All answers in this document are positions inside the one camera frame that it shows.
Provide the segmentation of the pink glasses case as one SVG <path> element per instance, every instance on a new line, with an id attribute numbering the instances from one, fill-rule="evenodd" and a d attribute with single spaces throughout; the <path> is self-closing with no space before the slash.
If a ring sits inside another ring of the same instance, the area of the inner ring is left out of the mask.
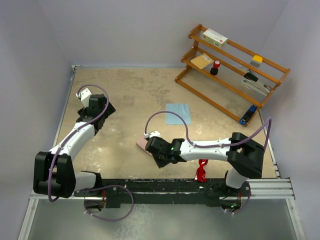
<path id="1" fill-rule="evenodd" d="M 152 157 L 152 154 L 145 149 L 147 142 L 148 141 L 145 139 L 145 137 L 141 136 L 136 140 L 135 143 L 144 153 Z"/>

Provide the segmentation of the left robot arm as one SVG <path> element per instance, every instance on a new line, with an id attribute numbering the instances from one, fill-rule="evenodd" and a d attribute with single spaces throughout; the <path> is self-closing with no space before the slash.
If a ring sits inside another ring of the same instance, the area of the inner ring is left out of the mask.
<path id="1" fill-rule="evenodd" d="M 51 195 L 60 198 L 69 198 L 84 189 L 91 196 L 103 191 L 101 174 L 75 172 L 73 160 L 116 109 L 104 94 L 92 94 L 87 88 L 81 92 L 80 101 L 83 108 L 78 110 L 79 118 L 70 133 L 48 152 L 40 151 L 35 156 L 33 191 L 37 194 L 47 195 L 48 184 Z"/>

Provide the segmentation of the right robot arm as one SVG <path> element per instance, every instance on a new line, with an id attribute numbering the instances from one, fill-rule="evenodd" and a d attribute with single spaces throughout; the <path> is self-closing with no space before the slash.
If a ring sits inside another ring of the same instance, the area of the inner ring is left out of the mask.
<path id="1" fill-rule="evenodd" d="M 167 142 L 156 131 L 149 135 L 144 149 L 159 168 L 195 160 L 228 162 L 231 169 L 222 183 L 222 190 L 228 196 L 235 195 L 246 180 L 262 177 L 265 147 L 240 132 L 216 141 L 188 142 L 175 138 Z"/>

